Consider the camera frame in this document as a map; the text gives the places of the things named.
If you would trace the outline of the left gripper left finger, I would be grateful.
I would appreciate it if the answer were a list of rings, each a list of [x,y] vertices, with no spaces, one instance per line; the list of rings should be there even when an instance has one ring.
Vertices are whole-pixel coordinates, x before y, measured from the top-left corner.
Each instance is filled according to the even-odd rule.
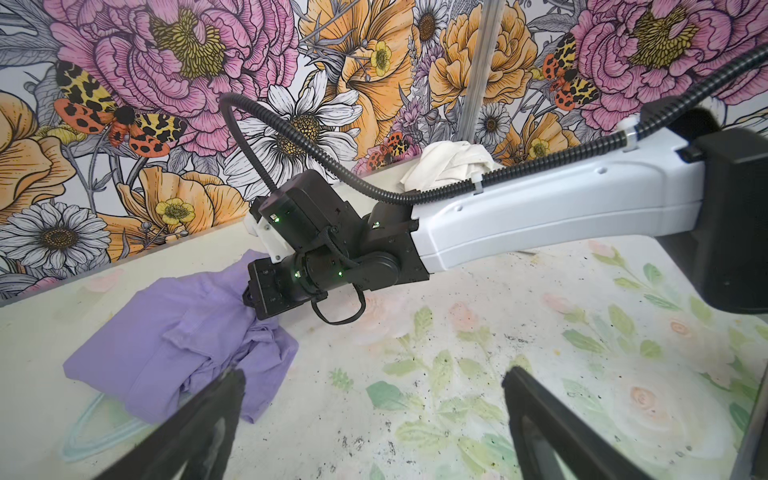
[[[100,479],[221,479],[240,421],[246,379],[227,369]]]

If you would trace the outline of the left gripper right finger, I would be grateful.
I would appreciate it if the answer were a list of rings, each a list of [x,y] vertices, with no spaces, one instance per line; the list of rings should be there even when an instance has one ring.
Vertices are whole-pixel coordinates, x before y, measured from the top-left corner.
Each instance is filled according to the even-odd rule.
[[[561,463],[578,479],[648,477],[525,369],[510,369],[502,388],[523,478],[562,479]]]

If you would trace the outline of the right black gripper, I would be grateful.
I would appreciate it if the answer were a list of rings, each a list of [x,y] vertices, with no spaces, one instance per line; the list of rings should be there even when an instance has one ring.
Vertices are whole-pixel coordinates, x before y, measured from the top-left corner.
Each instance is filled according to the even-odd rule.
[[[310,303],[320,320],[318,303],[328,292],[352,280],[360,265],[358,242],[363,218],[315,170],[295,176],[258,207],[261,223],[293,251],[275,253],[248,264],[243,303],[267,320]]]

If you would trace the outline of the purple cloth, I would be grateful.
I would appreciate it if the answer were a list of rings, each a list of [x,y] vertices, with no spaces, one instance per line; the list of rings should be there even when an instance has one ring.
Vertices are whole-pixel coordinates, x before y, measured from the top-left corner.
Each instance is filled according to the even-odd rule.
[[[247,266],[263,256],[248,250],[221,271],[155,281],[64,362],[66,377],[147,423],[162,423],[184,398],[234,367],[246,380],[240,415],[255,422],[298,352],[277,319],[260,320],[242,301]]]

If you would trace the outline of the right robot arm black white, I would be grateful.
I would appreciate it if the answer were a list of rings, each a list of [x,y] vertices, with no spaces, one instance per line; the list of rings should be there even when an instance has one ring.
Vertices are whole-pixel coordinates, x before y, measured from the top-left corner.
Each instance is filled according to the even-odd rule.
[[[437,202],[414,193],[355,213],[316,171],[258,202],[266,258],[243,302],[259,319],[351,286],[358,295],[426,281],[477,259],[575,240],[654,238],[709,306],[767,310],[767,140],[695,110],[648,139]]]

